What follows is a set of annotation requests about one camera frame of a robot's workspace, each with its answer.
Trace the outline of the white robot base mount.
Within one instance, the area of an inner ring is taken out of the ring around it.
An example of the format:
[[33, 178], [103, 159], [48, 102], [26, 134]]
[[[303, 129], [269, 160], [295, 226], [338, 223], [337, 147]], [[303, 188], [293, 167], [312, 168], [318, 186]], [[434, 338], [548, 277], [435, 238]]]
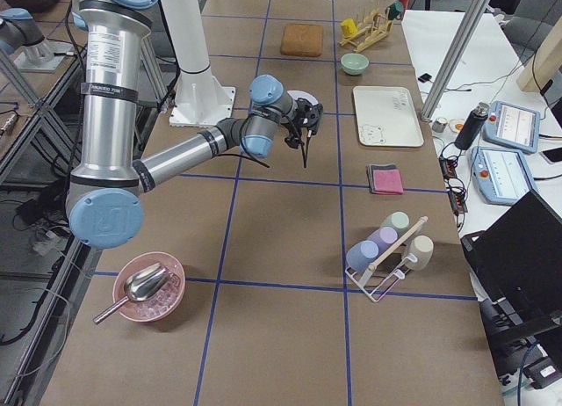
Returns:
[[198, 0], [160, 0], [180, 77], [169, 117], [173, 127], [209, 127], [229, 117], [236, 89], [214, 76]]

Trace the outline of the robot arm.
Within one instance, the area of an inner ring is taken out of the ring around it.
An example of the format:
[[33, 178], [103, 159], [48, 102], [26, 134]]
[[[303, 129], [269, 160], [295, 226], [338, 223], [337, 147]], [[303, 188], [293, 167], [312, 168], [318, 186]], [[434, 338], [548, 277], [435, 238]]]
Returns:
[[43, 42], [45, 36], [24, 8], [1, 11], [1, 49], [14, 54], [20, 47], [34, 47]]
[[[172, 123], [198, 132], [176, 146], [143, 160], [133, 158], [133, 128], [138, 103], [141, 53], [160, 6], [180, 70]], [[286, 143], [301, 145], [315, 134], [323, 108], [311, 95], [287, 91], [270, 75], [249, 88], [252, 109], [244, 119], [229, 110], [235, 90], [213, 76], [198, 0], [73, 0], [74, 18], [88, 32], [83, 147], [70, 175], [66, 209], [69, 226], [82, 243], [110, 249], [141, 229], [140, 195], [170, 178], [239, 147], [262, 163], [279, 127]]]

